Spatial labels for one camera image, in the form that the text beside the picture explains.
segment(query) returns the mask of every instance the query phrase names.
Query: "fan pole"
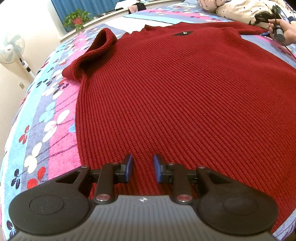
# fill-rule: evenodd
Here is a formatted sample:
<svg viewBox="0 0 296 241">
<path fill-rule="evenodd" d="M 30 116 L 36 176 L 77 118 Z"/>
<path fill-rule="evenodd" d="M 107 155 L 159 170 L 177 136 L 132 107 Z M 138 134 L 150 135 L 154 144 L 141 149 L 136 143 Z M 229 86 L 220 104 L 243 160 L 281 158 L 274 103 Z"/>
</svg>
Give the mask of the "fan pole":
<svg viewBox="0 0 296 241">
<path fill-rule="evenodd" d="M 33 80 L 34 80 L 36 76 L 35 76 L 34 73 L 32 72 L 32 70 L 31 70 L 31 68 L 29 67 L 29 65 L 27 64 L 27 62 L 24 61 L 24 59 L 23 59 L 22 56 L 20 56 L 19 60 L 20 60 L 20 62 L 21 62 L 21 64 L 22 64 L 22 67 L 23 67 L 24 69 L 26 69 L 26 71 L 32 76 L 32 78 L 33 78 Z"/>
</svg>

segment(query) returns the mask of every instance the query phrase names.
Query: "metal screw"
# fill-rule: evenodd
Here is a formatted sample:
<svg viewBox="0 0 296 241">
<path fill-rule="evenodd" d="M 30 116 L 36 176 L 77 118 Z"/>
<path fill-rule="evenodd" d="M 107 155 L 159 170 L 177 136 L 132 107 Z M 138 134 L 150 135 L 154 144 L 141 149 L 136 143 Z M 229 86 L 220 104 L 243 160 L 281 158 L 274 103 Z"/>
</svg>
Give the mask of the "metal screw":
<svg viewBox="0 0 296 241">
<path fill-rule="evenodd" d="M 191 201 L 192 197 L 187 194 L 180 194 L 177 196 L 177 200 L 179 202 L 189 202 Z"/>
<path fill-rule="evenodd" d="M 102 193 L 102 194 L 98 194 L 96 196 L 96 200 L 100 201 L 100 202 L 106 202 L 110 199 L 110 196 L 108 194 Z"/>
</svg>

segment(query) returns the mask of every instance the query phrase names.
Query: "bed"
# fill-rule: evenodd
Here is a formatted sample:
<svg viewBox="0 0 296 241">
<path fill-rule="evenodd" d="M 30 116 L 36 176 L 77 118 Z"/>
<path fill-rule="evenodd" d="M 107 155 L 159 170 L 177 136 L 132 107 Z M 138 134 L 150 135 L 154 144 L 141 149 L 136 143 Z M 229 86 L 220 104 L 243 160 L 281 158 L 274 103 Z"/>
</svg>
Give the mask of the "bed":
<svg viewBox="0 0 296 241">
<path fill-rule="evenodd" d="M 0 215 L 5 238 L 16 233 L 8 215 L 9 204 L 16 195 L 81 165 L 75 134 L 79 84 L 63 78 L 62 70 L 85 53 L 101 29 L 110 28 L 120 38 L 125 32 L 140 31 L 145 24 L 169 26 L 179 22 L 225 21 L 230 20 L 210 14 L 199 6 L 178 3 L 110 20 L 80 32 L 57 47 L 27 90 L 5 146 L 0 173 Z M 269 38 L 242 37 L 296 68 L 291 53 Z M 296 46 L 289 48 L 296 54 Z M 295 225 L 296 210 L 273 235 L 284 240 Z"/>
</svg>

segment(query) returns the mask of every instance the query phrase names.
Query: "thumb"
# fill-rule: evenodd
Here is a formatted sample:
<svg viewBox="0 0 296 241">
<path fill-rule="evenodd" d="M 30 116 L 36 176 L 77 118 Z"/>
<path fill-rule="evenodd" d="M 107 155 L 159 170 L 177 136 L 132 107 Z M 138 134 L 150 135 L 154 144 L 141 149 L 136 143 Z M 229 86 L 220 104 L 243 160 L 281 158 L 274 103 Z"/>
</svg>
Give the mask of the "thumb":
<svg viewBox="0 0 296 241">
<path fill-rule="evenodd" d="M 289 24 L 283 19 L 269 19 L 268 22 L 274 25 L 279 24 L 284 32 L 291 28 L 291 24 Z"/>
</svg>

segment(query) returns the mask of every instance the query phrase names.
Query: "blue curtain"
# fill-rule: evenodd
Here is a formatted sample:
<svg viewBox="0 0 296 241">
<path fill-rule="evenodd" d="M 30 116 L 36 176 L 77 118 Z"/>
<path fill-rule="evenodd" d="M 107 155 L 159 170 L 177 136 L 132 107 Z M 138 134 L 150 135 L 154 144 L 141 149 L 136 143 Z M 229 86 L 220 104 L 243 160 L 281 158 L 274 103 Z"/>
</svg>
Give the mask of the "blue curtain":
<svg viewBox="0 0 296 241">
<path fill-rule="evenodd" d="M 52 0 L 52 4 L 62 23 L 64 23 L 65 17 L 78 8 L 90 12 L 94 17 L 113 10 L 116 3 L 120 1 L 122 0 Z"/>
</svg>

